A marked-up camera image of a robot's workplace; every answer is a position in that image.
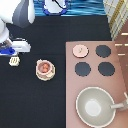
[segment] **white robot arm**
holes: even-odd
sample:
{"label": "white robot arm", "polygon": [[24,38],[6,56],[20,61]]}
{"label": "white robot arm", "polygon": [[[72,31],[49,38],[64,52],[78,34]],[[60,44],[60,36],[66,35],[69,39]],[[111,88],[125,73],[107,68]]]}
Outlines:
{"label": "white robot arm", "polygon": [[28,46],[25,40],[11,42],[6,23],[25,28],[32,24],[34,19],[33,0],[0,0],[0,43],[8,42],[9,47],[12,46],[16,52],[29,52],[30,47],[28,51],[22,49],[22,46]]}

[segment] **small object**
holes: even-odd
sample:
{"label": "small object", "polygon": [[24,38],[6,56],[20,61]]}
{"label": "small object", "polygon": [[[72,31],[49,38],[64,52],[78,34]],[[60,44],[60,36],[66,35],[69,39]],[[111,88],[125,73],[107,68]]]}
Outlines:
{"label": "small object", "polygon": [[48,69],[47,68],[43,68],[43,73],[46,73],[48,72]]}
{"label": "small object", "polygon": [[48,69],[49,68],[49,65],[47,63],[44,63],[43,64],[43,68],[47,68]]}
{"label": "small object", "polygon": [[89,53],[89,50],[86,46],[84,45],[76,45],[74,48],[73,48],[73,54],[74,56],[76,57],[86,57]]}
{"label": "small object", "polygon": [[55,67],[50,61],[40,59],[37,61],[36,75],[40,80],[50,80],[55,75]]}
{"label": "small object", "polygon": [[11,66],[18,66],[20,62],[19,57],[11,57],[9,64]]}

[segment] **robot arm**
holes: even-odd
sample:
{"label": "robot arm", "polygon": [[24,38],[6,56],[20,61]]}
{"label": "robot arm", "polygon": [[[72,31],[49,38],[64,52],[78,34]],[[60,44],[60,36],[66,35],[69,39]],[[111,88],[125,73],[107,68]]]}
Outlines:
{"label": "robot arm", "polygon": [[33,0],[0,0],[0,18],[5,23],[27,27],[35,19]]}
{"label": "robot arm", "polygon": [[0,0],[0,44],[2,44],[0,48],[7,48],[2,51],[5,54],[0,52],[0,56],[10,54],[8,47],[15,50],[15,55],[19,52],[30,51],[31,46],[24,39],[19,38],[20,40],[13,42],[9,39],[9,30],[6,27],[6,23],[25,28],[32,24],[34,19],[33,0]]}

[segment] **blue object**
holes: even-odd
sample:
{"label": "blue object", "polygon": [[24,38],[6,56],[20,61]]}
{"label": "blue object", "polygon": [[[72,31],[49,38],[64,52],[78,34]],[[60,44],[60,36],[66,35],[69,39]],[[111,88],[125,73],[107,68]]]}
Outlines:
{"label": "blue object", "polygon": [[15,50],[12,47],[0,50],[0,54],[13,55]]}

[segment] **black table surface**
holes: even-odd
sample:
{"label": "black table surface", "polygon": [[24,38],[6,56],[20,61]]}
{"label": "black table surface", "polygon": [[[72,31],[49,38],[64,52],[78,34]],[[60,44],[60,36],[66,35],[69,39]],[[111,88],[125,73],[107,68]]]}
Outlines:
{"label": "black table surface", "polygon": [[[107,16],[36,17],[21,29],[7,25],[14,37],[28,40],[30,53],[11,67],[0,57],[0,128],[66,128],[66,41],[111,41]],[[36,76],[36,62],[51,61],[50,81]]]}

